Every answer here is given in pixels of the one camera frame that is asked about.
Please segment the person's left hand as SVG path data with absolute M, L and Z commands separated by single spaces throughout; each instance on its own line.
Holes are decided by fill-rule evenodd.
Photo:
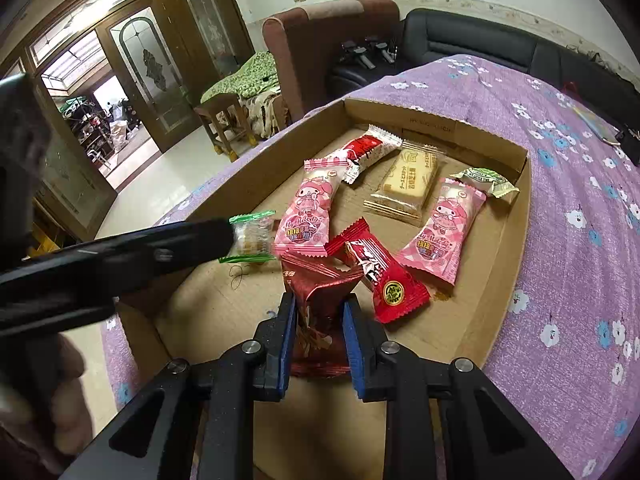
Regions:
M 65 336 L 1 345 L 1 426 L 52 471 L 92 440 L 80 378 L 84 357 Z

